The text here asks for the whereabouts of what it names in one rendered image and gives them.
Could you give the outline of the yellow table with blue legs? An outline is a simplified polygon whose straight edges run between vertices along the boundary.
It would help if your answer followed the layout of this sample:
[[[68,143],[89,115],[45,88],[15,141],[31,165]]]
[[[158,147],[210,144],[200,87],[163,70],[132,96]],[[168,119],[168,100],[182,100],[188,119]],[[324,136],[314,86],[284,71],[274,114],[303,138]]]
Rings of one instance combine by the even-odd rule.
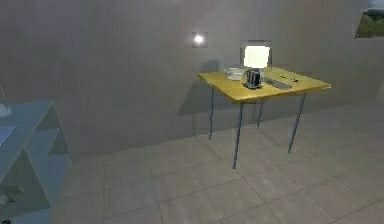
[[[233,103],[239,105],[239,115],[237,123],[237,132],[236,132],[236,141],[234,146],[234,155],[232,168],[237,168],[237,160],[239,154],[239,143],[242,127],[242,118],[243,118],[243,108],[245,104],[251,104],[255,101],[260,100],[261,104],[264,104],[264,100],[273,97],[279,96],[291,96],[291,95],[300,95],[301,100],[298,106],[298,112],[296,115],[296,120],[293,125],[292,134],[290,137],[290,142],[288,146],[288,153],[291,153],[292,147],[295,141],[298,124],[300,117],[303,111],[304,102],[306,96],[309,92],[321,91],[325,89],[330,89],[331,84],[325,81],[314,79],[302,74],[298,74],[292,71],[288,71],[278,67],[268,67],[264,69],[264,78],[271,78],[285,84],[292,86],[288,90],[280,90],[269,84],[266,84],[264,81],[262,83],[262,88],[256,90],[247,89],[244,86],[246,82],[246,77],[243,77],[240,81],[231,81],[226,78],[224,72],[210,72],[210,73],[198,73],[197,76],[207,83],[211,88],[211,100],[210,100],[210,114],[209,114],[209,134],[208,138],[212,138],[213,133],[213,114],[214,114],[214,96],[215,92],[223,94],[229,98]],[[261,115],[263,112],[263,106],[260,106],[257,126],[260,124]]]

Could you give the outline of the grey remote control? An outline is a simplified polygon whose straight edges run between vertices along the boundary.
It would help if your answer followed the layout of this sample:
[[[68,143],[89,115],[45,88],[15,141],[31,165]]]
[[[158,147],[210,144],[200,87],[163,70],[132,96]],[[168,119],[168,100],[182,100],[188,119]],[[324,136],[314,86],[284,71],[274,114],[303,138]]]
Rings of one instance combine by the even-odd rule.
[[[280,82],[271,78],[267,78],[267,77],[264,78],[264,82],[280,90],[288,90],[292,88],[292,86],[289,84],[285,84],[283,82]]]

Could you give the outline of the white shade table lamp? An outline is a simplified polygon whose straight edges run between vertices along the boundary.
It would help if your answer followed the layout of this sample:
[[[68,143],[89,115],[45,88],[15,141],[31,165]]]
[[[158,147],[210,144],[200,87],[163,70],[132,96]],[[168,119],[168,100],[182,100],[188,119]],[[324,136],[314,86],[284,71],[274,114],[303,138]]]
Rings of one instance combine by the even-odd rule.
[[[245,48],[244,66],[246,82],[244,86],[255,90],[261,88],[263,70],[268,65],[270,48],[267,46],[247,46]]]

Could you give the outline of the white bowl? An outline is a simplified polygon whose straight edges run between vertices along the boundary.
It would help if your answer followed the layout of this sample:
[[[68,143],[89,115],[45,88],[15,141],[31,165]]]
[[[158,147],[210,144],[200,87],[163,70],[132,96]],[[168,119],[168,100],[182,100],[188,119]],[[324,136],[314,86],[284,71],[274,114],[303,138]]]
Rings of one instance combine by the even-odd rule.
[[[227,68],[225,69],[226,77],[232,81],[240,81],[245,74],[245,71],[240,68]]]

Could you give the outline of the framed landscape picture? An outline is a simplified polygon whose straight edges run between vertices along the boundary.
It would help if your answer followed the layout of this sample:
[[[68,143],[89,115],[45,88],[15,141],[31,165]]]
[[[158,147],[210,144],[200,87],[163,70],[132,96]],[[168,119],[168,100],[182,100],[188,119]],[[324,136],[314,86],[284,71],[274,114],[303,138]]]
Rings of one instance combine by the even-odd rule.
[[[367,0],[354,38],[384,38],[384,0]]]

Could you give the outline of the pale blue shelf unit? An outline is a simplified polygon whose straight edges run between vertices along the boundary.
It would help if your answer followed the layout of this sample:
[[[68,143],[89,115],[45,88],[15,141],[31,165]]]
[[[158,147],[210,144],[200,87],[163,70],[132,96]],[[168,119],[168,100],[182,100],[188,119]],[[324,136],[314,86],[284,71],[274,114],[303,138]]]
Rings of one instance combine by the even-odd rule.
[[[0,224],[48,224],[68,145],[50,100],[11,104],[0,117]]]

